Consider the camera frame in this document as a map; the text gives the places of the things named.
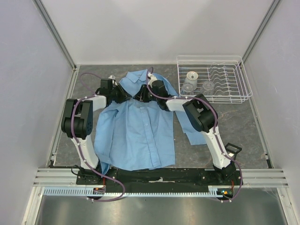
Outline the light blue button shirt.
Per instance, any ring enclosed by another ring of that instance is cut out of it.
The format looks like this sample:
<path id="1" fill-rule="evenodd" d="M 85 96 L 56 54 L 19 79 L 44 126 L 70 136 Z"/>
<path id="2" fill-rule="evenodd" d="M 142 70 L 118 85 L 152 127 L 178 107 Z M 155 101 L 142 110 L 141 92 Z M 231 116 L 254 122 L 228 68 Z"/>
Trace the light blue button shirt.
<path id="1" fill-rule="evenodd" d="M 133 99 L 146 83 L 146 74 L 146 70 L 127 73 L 119 84 L 131 98 L 121 104 L 112 102 L 99 115 L 94 151 L 103 174 L 110 166 L 134 171 L 175 164 L 174 116 L 190 145 L 206 143 L 184 112 L 167 112 L 155 101 L 144 103 Z"/>

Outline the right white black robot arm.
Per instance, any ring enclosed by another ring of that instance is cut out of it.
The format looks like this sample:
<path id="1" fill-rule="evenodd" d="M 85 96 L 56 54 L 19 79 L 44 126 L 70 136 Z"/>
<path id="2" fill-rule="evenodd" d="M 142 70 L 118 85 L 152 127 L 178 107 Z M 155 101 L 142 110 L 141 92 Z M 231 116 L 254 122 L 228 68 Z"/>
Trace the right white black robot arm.
<path id="1" fill-rule="evenodd" d="M 149 88 L 142 85 L 133 97 L 141 102 L 155 101 L 162 110 L 184 112 L 192 127 L 200 132 L 210 150 L 215 170 L 215 180 L 219 184 L 229 182 L 236 172 L 234 160 L 241 151 L 237 146 L 224 145 L 218 129 L 218 114 L 203 94 L 196 97 L 176 97 L 168 94 L 163 84 Z"/>

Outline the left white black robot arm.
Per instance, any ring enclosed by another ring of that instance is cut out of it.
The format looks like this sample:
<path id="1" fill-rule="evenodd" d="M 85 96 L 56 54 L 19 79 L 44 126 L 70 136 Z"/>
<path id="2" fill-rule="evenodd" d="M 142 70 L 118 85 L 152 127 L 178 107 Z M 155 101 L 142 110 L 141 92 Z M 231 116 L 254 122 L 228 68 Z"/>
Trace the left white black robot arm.
<path id="1" fill-rule="evenodd" d="M 121 85 L 100 87 L 89 97 L 69 98 L 65 101 L 61 130 L 71 139 L 80 157 L 80 167 L 89 170 L 87 180 L 99 184 L 103 173 L 99 169 L 99 159 L 95 154 L 91 139 L 93 113 L 108 107 L 112 102 L 123 103 L 131 98 Z"/>

